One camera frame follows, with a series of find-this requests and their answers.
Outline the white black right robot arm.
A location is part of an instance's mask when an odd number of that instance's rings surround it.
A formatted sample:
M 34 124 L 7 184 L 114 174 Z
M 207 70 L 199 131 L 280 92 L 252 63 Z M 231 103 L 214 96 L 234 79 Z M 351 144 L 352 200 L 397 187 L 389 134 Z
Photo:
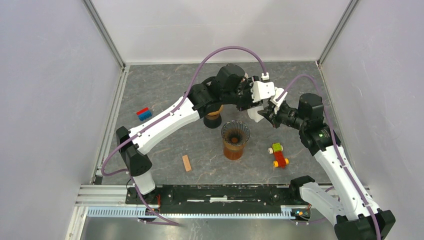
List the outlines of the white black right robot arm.
M 315 207 L 333 225 L 339 240 L 386 239 L 396 218 L 391 210 L 382 210 L 359 181 L 321 96 L 304 93 L 297 108 L 283 97 L 272 96 L 258 113 L 275 128 L 284 124 L 298 130 L 301 143 L 324 169 L 339 197 L 336 200 L 323 191 L 310 176 L 301 176 L 290 182 L 288 196 L 293 203 Z

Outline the light wooden ring holder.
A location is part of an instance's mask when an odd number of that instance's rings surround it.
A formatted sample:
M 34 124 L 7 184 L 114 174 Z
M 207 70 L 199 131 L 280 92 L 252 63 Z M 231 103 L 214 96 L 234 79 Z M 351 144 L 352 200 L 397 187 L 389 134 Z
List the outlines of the light wooden ring holder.
M 208 113 L 207 116 L 212 117 L 212 116 L 219 115 L 221 113 L 221 111 L 223 110 L 223 108 L 224 108 L 224 106 L 221 105 L 218 110 Z

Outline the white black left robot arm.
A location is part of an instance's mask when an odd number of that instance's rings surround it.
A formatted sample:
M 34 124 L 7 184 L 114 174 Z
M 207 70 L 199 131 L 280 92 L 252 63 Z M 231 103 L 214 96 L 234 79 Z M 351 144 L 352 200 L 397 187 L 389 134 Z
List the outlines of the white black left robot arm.
M 240 111 L 259 106 L 267 99 L 268 90 L 264 88 L 270 85 L 269 80 L 268 72 L 248 77 L 240 66 L 229 63 L 215 76 L 191 84 L 173 105 L 147 122 L 131 129 L 120 127 L 116 131 L 117 151 L 139 199 L 151 204 L 157 198 L 151 173 L 153 163 L 148 157 L 153 147 L 190 123 L 218 115 L 225 105 L 234 105 Z

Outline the orange glass carafe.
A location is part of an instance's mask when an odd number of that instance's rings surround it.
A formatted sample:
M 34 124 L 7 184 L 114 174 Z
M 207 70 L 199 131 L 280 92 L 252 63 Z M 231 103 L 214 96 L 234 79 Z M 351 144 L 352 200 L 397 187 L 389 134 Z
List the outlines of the orange glass carafe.
M 242 157 L 243 153 L 244 153 L 243 146 L 232 147 L 232 146 L 225 145 L 223 147 L 223 154 L 229 160 L 238 160 Z

